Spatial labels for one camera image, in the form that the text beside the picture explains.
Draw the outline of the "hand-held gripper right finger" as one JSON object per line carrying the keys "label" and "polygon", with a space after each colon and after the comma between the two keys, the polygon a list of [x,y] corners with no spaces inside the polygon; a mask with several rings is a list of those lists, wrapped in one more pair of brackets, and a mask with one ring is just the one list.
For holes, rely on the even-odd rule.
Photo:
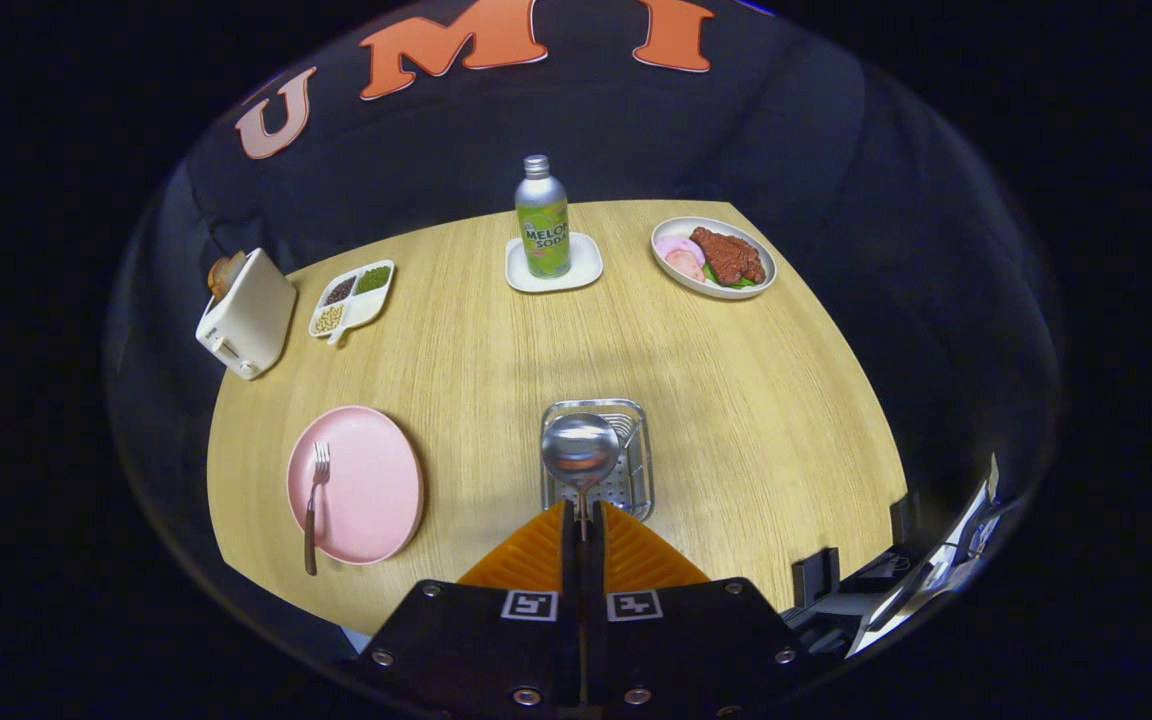
{"label": "hand-held gripper right finger", "polygon": [[831,652],[797,632],[751,579],[611,591],[623,535],[594,503],[582,523],[582,702],[600,719],[759,719],[823,682]]}

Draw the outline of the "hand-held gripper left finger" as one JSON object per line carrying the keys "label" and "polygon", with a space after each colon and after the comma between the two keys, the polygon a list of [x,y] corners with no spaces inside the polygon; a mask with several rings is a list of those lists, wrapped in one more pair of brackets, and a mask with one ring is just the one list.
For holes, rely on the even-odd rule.
{"label": "hand-held gripper left finger", "polygon": [[550,507],[460,582],[420,579],[358,659],[353,682],[422,719],[559,719],[581,702],[579,533]]}

